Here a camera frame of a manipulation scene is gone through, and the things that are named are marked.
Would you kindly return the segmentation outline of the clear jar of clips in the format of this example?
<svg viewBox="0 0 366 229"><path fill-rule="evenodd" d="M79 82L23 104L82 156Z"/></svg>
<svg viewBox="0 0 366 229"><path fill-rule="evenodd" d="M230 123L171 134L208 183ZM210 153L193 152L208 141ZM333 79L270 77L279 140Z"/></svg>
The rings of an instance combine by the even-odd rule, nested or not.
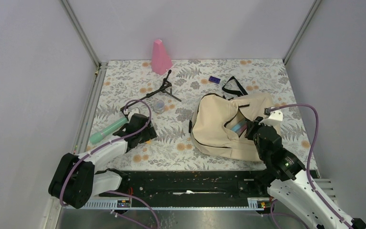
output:
<svg viewBox="0 0 366 229"><path fill-rule="evenodd" d="M165 103L163 100L156 100L153 102L153 110L157 114L162 114L164 112Z"/></svg>

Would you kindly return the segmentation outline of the pink highlighter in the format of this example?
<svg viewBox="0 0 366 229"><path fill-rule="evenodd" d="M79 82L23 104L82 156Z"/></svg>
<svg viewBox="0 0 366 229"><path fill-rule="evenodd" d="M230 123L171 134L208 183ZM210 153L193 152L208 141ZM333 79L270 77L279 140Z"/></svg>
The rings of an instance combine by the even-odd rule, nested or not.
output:
<svg viewBox="0 0 366 229"><path fill-rule="evenodd" d="M245 130L247 129L246 125L243 125L242 127L240 127L240 129L237 131L238 135L241 135Z"/></svg>

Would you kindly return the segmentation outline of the cream canvas backpack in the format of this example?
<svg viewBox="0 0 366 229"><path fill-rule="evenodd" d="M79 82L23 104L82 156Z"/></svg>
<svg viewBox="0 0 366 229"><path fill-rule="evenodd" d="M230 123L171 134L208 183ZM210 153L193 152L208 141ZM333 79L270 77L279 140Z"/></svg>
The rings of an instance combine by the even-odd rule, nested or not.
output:
<svg viewBox="0 0 366 229"><path fill-rule="evenodd" d="M238 90L222 90L233 95L231 99L216 93L204 95L189 122L189 132L194 146L203 154L235 160L260 162L255 144L234 127L242 120L253 121L264 117L265 108L274 106L269 93L248 94L235 77Z"/></svg>

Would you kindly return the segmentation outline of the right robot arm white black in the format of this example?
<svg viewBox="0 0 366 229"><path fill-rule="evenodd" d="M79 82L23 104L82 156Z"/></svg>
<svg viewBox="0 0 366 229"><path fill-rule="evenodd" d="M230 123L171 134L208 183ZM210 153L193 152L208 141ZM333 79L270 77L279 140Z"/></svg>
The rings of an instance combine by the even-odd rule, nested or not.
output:
<svg viewBox="0 0 366 229"><path fill-rule="evenodd" d="M246 121L245 138L255 144L266 169L255 178L256 194L268 194L284 204L308 229L365 229L366 223L353 218L317 185L303 162L283 147L282 138L263 118Z"/></svg>

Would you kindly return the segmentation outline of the blue highlighter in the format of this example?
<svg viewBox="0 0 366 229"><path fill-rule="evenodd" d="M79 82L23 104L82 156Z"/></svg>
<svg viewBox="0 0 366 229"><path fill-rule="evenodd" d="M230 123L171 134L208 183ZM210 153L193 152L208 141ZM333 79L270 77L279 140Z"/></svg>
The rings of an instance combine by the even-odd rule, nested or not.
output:
<svg viewBox="0 0 366 229"><path fill-rule="evenodd" d="M240 129L240 127L242 127L243 125L246 125L246 121L243 120L239 123L237 123L234 127L231 128L232 131L234 131L235 133L237 133L237 131Z"/></svg>

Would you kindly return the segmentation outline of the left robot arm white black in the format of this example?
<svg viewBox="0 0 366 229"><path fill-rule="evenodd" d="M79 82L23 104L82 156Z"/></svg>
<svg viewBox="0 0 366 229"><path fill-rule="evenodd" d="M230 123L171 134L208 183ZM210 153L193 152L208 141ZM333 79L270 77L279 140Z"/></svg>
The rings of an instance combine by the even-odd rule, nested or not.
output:
<svg viewBox="0 0 366 229"><path fill-rule="evenodd" d="M117 169L102 167L137 145L157 136L150 117L135 113L108 142L79 155L66 153L60 159L48 193L76 209L91 197L112 191L117 196L128 192L126 175Z"/></svg>

